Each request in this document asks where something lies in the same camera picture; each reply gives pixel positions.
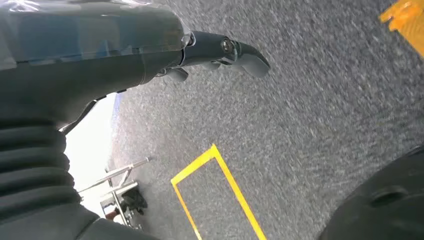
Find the yellow tape rectangle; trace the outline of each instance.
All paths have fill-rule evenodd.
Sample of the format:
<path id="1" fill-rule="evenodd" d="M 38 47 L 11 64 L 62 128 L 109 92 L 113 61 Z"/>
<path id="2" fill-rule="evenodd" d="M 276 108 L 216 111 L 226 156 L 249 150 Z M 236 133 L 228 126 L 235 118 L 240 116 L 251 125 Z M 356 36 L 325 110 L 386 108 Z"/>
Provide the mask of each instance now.
<path id="1" fill-rule="evenodd" d="M 176 195 L 182 205 L 182 208 L 185 211 L 185 214 L 187 215 L 188 221 L 190 222 L 191 226 L 193 227 L 194 233 L 197 236 L 198 240 L 202 240 L 202 237 L 199 234 L 198 228 L 196 227 L 195 222 L 193 221 L 192 216 L 190 215 L 189 210 L 187 209 L 186 204 L 184 203 L 183 197 L 181 196 L 180 191 L 178 190 L 177 184 L 181 182 L 183 179 L 185 179 L 188 175 L 192 174 L 194 171 L 199 169 L 201 166 L 203 166 L 205 163 L 207 163 L 211 159 L 216 159 L 219 166 L 221 167 L 222 172 L 224 173 L 229 185 L 231 186 L 232 191 L 235 194 L 235 197 L 237 198 L 238 202 L 240 203 L 241 208 L 243 209 L 244 213 L 246 214 L 247 219 L 249 220 L 253 230 L 255 231 L 257 238 L 259 240 L 266 240 L 267 238 L 264 235 L 264 232 L 262 231 L 258 221 L 256 220 L 255 216 L 252 213 L 251 208 L 249 207 L 248 203 L 246 202 L 245 197 L 243 196 L 242 192 L 240 191 L 239 186 L 236 183 L 236 180 L 234 179 L 233 175 L 231 174 L 230 170 L 228 169 L 227 164 L 225 163 L 224 159 L 222 158 L 220 152 L 217 149 L 217 146 L 215 144 L 212 145 L 212 147 L 207 150 L 205 153 L 203 153 L 201 156 L 199 156 L 196 160 L 194 160 L 192 163 L 190 163 L 187 167 L 185 167 L 180 173 L 178 173 L 175 177 L 171 179 L 171 183 L 173 188 L 175 189 Z"/>

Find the yellow floor marking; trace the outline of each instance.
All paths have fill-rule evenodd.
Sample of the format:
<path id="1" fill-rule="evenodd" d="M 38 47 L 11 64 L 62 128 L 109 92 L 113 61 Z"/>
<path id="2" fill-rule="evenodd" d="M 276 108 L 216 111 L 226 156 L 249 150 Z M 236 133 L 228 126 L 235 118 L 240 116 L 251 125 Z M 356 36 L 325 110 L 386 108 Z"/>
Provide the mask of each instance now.
<path id="1" fill-rule="evenodd" d="M 196 160 L 194 160 L 192 163 L 190 163 L 180 173 L 178 173 L 175 177 L 173 177 L 171 179 L 172 186 L 175 189 L 176 195 L 179 199 L 179 202 L 182 205 L 182 208 L 185 211 L 185 214 L 187 215 L 188 221 L 190 222 L 191 226 L 193 227 L 193 230 L 194 230 L 194 233 L 197 236 L 197 239 L 202 240 L 202 237 L 200 236 L 198 228 L 196 227 L 196 224 L 193 221 L 193 218 L 190 215 L 190 212 L 187 209 L 186 204 L 184 203 L 183 197 L 181 196 L 181 193 L 178 190 L 177 184 L 179 182 L 181 182 L 183 179 L 185 179 L 188 175 L 192 174 L 194 171 L 199 169 L 201 166 L 203 166 L 205 163 L 207 163 L 211 159 L 216 159 L 219 166 L 221 167 L 221 170 L 224 173 L 226 179 L 228 180 L 228 183 L 231 186 L 232 191 L 234 192 L 238 202 L 240 203 L 241 208 L 243 209 L 244 213 L 246 214 L 247 219 L 249 220 L 253 230 L 255 231 L 257 238 L 259 240 L 266 240 L 267 238 L 265 237 L 264 232 L 262 232 L 262 229 L 259 226 L 258 221 L 256 221 L 256 218 L 253 215 L 252 210 L 249 207 L 248 203 L 246 202 L 246 199 L 243 196 L 242 191 L 240 191 L 240 188 L 237 185 L 236 180 L 234 180 L 233 175 L 231 175 L 231 172 L 228 169 L 227 164 L 225 163 L 224 159 L 222 158 L 222 156 L 221 156 L 220 152 L 218 151 L 217 146 L 215 146 L 215 144 L 213 144 L 212 147 L 209 150 L 207 150 L 205 153 L 203 153 L 201 156 L 199 156 Z"/>
<path id="2" fill-rule="evenodd" d="M 399 33 L 424 57 L 424 0 L 399 0 L 380 15 L 390 31 Z"/>

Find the orange object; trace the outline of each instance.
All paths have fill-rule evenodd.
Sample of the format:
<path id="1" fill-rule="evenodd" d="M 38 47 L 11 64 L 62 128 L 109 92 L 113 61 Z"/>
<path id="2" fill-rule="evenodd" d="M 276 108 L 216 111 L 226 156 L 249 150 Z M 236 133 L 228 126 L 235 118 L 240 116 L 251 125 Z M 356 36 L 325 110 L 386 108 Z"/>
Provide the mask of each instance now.
<path id="1" fill-rule="evenodd" d="M 397 30 L 424 57 L 424 0 L 399 0 L 380 15 L 390 31 Z"/>

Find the black object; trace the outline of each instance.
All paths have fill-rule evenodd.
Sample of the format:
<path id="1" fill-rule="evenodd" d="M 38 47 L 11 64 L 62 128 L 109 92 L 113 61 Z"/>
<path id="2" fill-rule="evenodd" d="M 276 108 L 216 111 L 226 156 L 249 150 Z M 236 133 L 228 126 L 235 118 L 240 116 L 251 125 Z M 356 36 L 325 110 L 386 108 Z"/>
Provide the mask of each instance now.
<path id="1" fill-rule="evenodd" d="M 424 147 L 396 159 L 338 207 L 319 240 L 424 239 Z"/>
<path id="2" fill-rule="evenodd" d="M 121 196 L 123 198 L 123 202 L 129 210 L 139 208 L 146 209 L 148 207 L 147 201 L 137 188 L 132 188 L 124 192 Z"/>

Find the metal rod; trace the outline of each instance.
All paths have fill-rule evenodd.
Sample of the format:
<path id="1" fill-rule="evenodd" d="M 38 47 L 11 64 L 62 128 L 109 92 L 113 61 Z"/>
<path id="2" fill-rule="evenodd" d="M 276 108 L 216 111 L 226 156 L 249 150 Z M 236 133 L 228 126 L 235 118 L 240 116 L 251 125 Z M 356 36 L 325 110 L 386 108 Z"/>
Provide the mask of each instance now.
<path id="1" fill-rule="evenodd" d="M 148 163 L 148 162 L 149 162 L 149 158 L 148 158 L 148 157 L 146 157 L 146 159 L 145 159 L 145 160 L 138 161 L 138 162 L 136 162 L 136 163 L 132 163 L 132 164 L 129 164 L 129 165 L 127 165 L 127 166 L 124 166 L 124 167 L 121 167 L 121 168 L 115 169 L 115 170 L 113 170 L 113 171 L 110 171 L 110 172 L 108 172 L 108 173 L 106 174 L 106 176 L 104 176 L 103 178 L 101 178 L 101 179 L 97 180 L 95 183 L 93 183 L 93 184 L 91 184 L 91 185 L 89 185 L 89 186 L 87 186 L 87 187 L 85 187 L 85 188 L 83 188 L 83 189 L 79 190 L 78 192 L 79 192 L 79 193 L 82 193 L 82 192 L 84 192 L 84 191 L 87 191 L 87 190 L 89 190 L 89 189 L 91 189 L 91 188 L 93 188 L 93 187 L 95 187 L 95 186 L 98 186 L 98 185 L 100 185 L 100 184 L 104 183 L 104 182 L 105 182 L 105 181 L 107 181 L 108 179 L 111 179 L 111 178 L 113 178 L 113 177 L 116 177 L 116 176 L 118 176 L 118 175 L 120 175 L 120 174 L 122 174 L 122 173 L 125 173 L 125 171 L 128 171 L 128 170 L 133 169 L 133 168 L 137 168 L 137 167 L 139 167 L 139 166 L 141 166 L 141 165 L 143 165 L 143 164 L 146 164 L 146 163 Z"/>
<path id="2" fill-rule="evenodd" d="M 122 176 L 122 179 L 120 180 L 120 182 L 118 184 L 118 187 L 119 188 L 121 188 L 122 185 L 124 185 L 125 181 L 128 179 L 128 176 L 130 175 L 130 173 L 131 173 L 131 169 L 127 170 L 125 172 L 125 174 Z"/>
<path id="3" fill-rule="evenodd" d="M 118 207 L 119 215 L 122 218 L 123 224 L 125 224 L 125 226 L 128 226 L 127 220 L 125 219 L 124 212 L 122 212 L 122 207 L 121 207 L 121 204 L 119 203 L 119 199 L 118 199 L 117 193 L 113 191 L 112 192 L 112 196 L 115 199 L 116 206 Z"/>

